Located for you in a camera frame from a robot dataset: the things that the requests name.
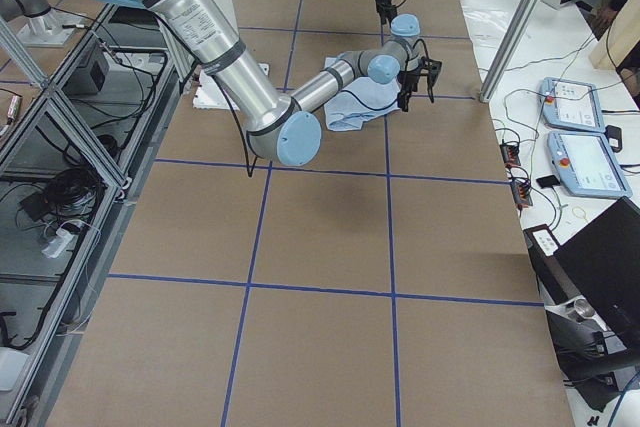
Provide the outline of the light blue button shirt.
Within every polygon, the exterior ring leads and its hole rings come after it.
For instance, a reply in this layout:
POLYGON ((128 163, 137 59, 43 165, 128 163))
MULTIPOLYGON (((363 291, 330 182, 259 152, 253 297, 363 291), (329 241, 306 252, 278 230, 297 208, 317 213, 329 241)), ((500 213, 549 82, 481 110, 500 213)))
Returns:
POLYGON ((379 84, 360 77, 324 104, 325 124, 334 132, 358 131, 366 122, 397 111, 396 81, 379 84))

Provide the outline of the clear plastic bag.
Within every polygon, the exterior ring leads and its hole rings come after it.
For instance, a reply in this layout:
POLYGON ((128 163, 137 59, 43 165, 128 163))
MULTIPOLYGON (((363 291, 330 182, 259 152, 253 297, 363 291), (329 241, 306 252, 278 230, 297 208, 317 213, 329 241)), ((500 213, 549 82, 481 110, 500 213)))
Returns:
POLYGON ((501 9, 463 6, 469 37, 475 46, 498 48, 510 25, 511 15, 501 9))

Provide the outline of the upper blue teach pendant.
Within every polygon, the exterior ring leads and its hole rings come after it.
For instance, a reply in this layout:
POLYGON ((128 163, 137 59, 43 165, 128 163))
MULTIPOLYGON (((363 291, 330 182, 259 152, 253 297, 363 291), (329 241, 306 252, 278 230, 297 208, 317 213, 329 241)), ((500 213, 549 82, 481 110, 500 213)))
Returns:
POLYGON ((603 133, 605 123, 594 84, 545 77, 540 84, 546 124, 565 130, 603 133))

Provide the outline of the blue teach pendant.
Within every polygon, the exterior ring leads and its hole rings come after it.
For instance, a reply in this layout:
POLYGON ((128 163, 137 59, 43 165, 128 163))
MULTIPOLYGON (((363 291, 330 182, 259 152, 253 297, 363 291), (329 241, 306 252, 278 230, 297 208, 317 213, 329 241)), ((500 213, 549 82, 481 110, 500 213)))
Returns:
POLYGON ((547 135, 560 183, 578 197, 631 197, 632 190, 603 134, 553 130, 547 135))
POLYGON ((603 133, 605 123, 594 84, 545 77, 540 84, 546 124, 565 130, 603 133))

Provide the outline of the lower blue teach pendant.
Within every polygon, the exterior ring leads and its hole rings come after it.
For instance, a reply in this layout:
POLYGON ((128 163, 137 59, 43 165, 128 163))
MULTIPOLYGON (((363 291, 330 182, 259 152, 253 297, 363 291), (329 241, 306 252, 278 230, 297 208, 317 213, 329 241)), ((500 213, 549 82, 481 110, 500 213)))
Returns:
POLYGON ((578 197, 631 197, 632 190, 603 134, 553 130, 547 135, 560 183, 578 197))

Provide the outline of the black laptop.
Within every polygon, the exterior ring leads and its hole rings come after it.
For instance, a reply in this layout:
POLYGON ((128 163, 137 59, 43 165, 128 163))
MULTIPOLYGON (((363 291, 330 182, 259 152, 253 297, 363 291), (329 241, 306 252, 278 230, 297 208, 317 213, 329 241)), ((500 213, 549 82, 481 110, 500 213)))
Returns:
POLYGON ((561 244, 546 225, 524 231, 551 299, 585 297, 623 343, 639 346, 639 207, 622 197, 561 244))

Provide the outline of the aluminium frame post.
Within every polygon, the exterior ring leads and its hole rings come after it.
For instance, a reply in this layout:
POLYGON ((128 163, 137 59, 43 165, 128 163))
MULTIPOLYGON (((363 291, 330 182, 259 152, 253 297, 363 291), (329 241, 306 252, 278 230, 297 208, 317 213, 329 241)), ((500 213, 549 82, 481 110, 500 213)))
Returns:
POLYGON ((496 92, 539 1, 520 0, 479 91, 480 102, 489 103, 496 92))

